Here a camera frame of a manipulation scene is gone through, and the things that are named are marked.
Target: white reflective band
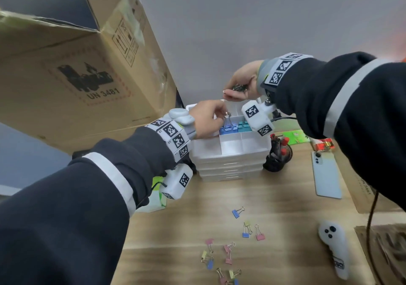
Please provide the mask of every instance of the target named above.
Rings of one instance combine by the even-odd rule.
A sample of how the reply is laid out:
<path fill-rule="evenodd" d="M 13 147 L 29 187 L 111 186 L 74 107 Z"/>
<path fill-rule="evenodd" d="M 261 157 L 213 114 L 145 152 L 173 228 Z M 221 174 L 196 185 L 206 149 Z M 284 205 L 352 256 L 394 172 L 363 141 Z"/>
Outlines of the white reflective band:
<path fill-rule="evenodd" d="M 103 171 L 104 174 L 113 182 L 117 190 L 123 197 L 125 204 L 128 209 L 129 216 L 131 217 L 135 212 L 135 201 L 132 197 L 133 191 L 128 181 L 125 179 L 123 174 L 111 163 L 105 156 L 99 153 L 88 153 L 83 156 L 93 161 L 95 165 Z"/>
<path fill-rule="evenodd" d="M 364 65 L 363 67 L 359 68 L 357 72 L 350 77 L 344 86 L 341 88 L 340 92 L 334 99 L 333 103 L 331 104 L 330 109 L 327 112 L 326 121 L 324 122 L 324 130 L 323 135 L 327 138 L 334 137 L 334 130 L 337 122 L 347 105 L 348 100 L 355 92 L 355 90 L 359 87 L 361 81 L 375 68 L 379 67 L 380 65 L 389 63 L 391 61 L 384 60 L 384 59 L 374 59 L 370 61 L 368 64 Z"/>

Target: black jacket sleeve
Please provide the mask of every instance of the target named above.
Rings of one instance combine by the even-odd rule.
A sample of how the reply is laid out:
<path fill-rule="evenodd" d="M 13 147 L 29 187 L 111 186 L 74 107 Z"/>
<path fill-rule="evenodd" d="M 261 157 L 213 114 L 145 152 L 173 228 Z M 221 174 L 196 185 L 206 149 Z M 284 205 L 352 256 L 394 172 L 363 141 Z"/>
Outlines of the black jacket sleeve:
<path fill-rule="evenodd" d="M 145 127 L 92 151 L 129 181 L 136 204 L 154 176 L 175 166 L 165 142 Z M 114 184 L 89 159 L 75 159 L 0 205 L 0 284 L 110 284 L 128 223 Z"/>
<path fill-rule="evenodd" d="M 312 138 L 325 138 L 327 112 L 344 83 L 374 56 L 356 52 L 329 62 L 306 58 L 289 69 L 275 101 L 286 114 L 296 113 Z M 353 169 L 372 187 L 406 209 L 401 191 L 406 177 L 406 63 L 381 65 L 360 83 L 334 132 Z"/>

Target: cardboard box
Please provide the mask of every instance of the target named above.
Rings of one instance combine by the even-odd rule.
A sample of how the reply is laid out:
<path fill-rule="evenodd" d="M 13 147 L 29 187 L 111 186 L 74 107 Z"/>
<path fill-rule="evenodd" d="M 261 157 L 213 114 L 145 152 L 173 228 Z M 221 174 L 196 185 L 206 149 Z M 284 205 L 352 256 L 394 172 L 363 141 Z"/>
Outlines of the cardboard box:
<path fill-rule="evenodd" d="M 355 228 L 362 249 L 371 267 L 367 252 L 366 227 Z M 371 227 L 371 255 L 384 284 L 406 284 L 406 224 L 379 225 Z M 377 284 L 379 281 L 371 267 Z"/>
<path fill-rule="evenodd" d="M 175 107 L 139 0 L 87 0 L 98 29 L 0 11 L 0 121 L 67 153 Z"/>
<path fill-rule="evenodd" d="M 359 213 L 367 214 L 371 211 L 375 190 L 353 170 L 348 158 L 343 154 L 336 142 L 335 146 L 332 152 L 348 191 L 353 198 L 354 205 Z M 382 194 L 379 194 L 375 211 L 402 211 L 402 208 Z"/>

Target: stacked storage box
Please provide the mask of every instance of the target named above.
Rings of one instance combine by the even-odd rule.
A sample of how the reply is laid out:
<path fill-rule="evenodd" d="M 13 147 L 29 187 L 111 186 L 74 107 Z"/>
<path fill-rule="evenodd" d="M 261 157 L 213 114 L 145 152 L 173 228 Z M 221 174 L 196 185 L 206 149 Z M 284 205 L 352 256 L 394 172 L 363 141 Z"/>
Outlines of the stacked storage box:
<path fill-rule="evenodd" d="M 259 175 L 262 164 L 271 149 L 269 136 L 244 127 L 241 112 L 244 102 L 227 102 L 231 112 L 231 124 L 240 125 L 238 132 L 192 141 L 190 159 L 203 181 L 244 179 Z"/>

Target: hand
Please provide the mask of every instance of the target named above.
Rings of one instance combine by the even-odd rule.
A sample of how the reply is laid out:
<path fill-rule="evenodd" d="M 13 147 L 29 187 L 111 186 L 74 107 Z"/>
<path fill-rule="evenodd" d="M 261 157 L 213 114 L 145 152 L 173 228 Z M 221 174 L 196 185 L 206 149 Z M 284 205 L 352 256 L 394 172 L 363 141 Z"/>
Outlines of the hand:
<path fill-rule="evenodd" d="M 222 100 L 200 101 L 190 109 L 189 114 L 195 118 L 196 139 L 208 138 L 220 130 L 224 124 L 227 107 Z"/>
<path fill-rule="evenodd" d="M 258 77 L 258 69 L 262 62 L 263 60 L 256 60 L 238 69 L 224 87 L 223 98 L 228 101 L 242 101 L 247 99 L 254 100 L 261 97 L 256 90 L 256 78 Z M 236 84 L 248 85 L 247 90 L 245 92 L 231 90 Z"/>

